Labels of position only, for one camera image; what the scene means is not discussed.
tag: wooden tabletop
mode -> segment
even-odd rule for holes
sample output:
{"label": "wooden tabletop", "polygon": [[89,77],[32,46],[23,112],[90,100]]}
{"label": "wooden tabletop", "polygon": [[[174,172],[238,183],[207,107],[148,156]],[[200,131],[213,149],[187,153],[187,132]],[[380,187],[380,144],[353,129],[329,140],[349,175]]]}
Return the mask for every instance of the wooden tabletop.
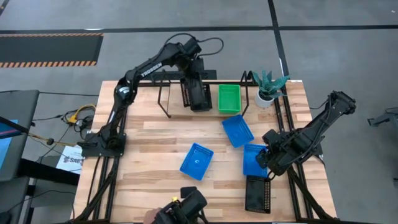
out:
{"label": "wooden tabletop", "polygon": [[[117,81],[105,81],[99,93],[93,132],[105,124],[113,105],[113,90]],[[304,127],[312,117],[301,81],[286,84],[290,109],[296,128]],[[111,222],[141,222],[146,211],[164,207],[171,198],[180,196],[180,188],[197,186],[206,197],[205,215],[210,222],[287,222],[295,221],[287,174],[271,182],[271,214],[244,210],[246,177],[243,176],[243,147],[231,145],[221,121],[225,114],[218,112],[218,86],[211,85],[213,109],[194,113],[184,108],[179,84],[163,87],[161,103],[168,109],[168,119],[157,105],[159,87],[139,87],[135,102],[127,112],[125,132],[126,150],[121,158],[118,181],[114,195]],[[255,140],[263,144],[261,136],[268,130],[279,130],[275,106],[262,109],[256,106],[254,94],[257,87],[249,87],[249,108],[244,115]],[[242,87],[242,107],[246,96]],[[287,117],[283,107],[285,127]],[[179,168],[196,142],[211,149],[214,156],[202,181],[179,171]],[[96,158],[84,161],[75,198],[75,211],[80,214],[86,207],[88,191]],[[100,177],[102,160],[98,166],[93,196]],[[318,160],[310,158],[304,165],[309,191],[331,216],[336,216],[325,169]],[[302,195],[297,189],[301,214],[305,217]],[[104,217],[103,197],[100,217]]]}

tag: concrete floor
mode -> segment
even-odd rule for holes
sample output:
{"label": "concrete floor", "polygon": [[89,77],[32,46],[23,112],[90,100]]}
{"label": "concrete floor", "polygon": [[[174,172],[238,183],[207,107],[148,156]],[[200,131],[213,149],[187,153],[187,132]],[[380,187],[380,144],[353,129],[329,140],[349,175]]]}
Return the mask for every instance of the concrete floor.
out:
{"label": "concrete floor", "polygon": [[[275,9],[280,26],[398,24],[395,0],[279,0]],[[10,0],[0,17],[0,30],[271,25],[268,3],[260,0]],[[97,66],[3,68],[0,91],[97,94],[102,80],[123,76],[156,54],[172,34],[105,34]],[[239,78],[243,70],[267,69],[281,74],[273,31],[192,34],[199,39],[224,39],[224,51],[205,59],[205,67],[217,69],[218,78]],[[398,30],[300,30],[282,31],[281,36],[291,77],[303,80],[310,105],[322,103],[332,90],[342,90],[357,100],[355,114],[335,123],[322,142],[338,216],[342,220],[396,223],[398,189],[392,180],[398,177],[396,130],[391,124],[371,128],[366,119],[381,114],[384,108],[398,106],[394,80]],[[209,42],[203,44],[203,51],[217,47],[217,42]],[[64,113],[96,100],[40,95],[35,117]],[[61,121],[43,121],[32,131],[57,139],[65,128]],[[74,142],[79,137],[71,131],[64,140]],[[46,151],[29,140],[24,157],[36,160]],[[63,222],[70,209],[62,203],[36,209],[33,223]]]}

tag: green leaves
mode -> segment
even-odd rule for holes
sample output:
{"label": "green leaves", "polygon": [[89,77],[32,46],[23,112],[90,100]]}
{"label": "green leaves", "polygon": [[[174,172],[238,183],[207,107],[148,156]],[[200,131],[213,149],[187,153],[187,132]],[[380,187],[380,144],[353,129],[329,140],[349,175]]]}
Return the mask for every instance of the green leaves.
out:
{"label": "green leaves", "polygon": [[290,76],[279,77],[275,81],[272,81],[272,71],[267,74],[267,72],[263,70],[261,73],[262,80],[256,72],[253,72],[253,78],[259,85],[261,94],[272,98],[283,96],[283,93],[277,91],[285,85]]}

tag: blue basket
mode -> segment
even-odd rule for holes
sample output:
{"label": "blue basket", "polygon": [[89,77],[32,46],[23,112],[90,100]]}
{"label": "blue basket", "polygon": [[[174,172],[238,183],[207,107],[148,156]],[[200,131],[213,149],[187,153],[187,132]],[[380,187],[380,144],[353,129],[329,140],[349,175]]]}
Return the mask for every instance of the blue basket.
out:
{"label": "blue basket", "polygon": [[234,147],[240,147],[254,140],[248,125],[242,115],[230,117],[222,122],[226,135]]}
{"label": "blue basket", "polygon": [[180,171],[196,180],[202,180],[213,154],[213,151],[193,143],[180,167]]}
{"label": "blue basket", "polygon": [[267,168],[261,169],[256,161],[259,152],[267,148],[261,145],[246,144],[243,147],[243,175],[255,175],[259,177],[267,177]]}

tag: green basket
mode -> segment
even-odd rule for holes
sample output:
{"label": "green basket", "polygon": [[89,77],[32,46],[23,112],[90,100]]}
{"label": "green basket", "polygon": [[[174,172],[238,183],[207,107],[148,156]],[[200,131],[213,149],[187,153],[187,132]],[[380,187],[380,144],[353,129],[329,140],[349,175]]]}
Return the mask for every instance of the green basket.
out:
{"label": "green basket", "polygon": [[241,111],[241,86],[218,85],[218,110],[220,113],[235,114]]}

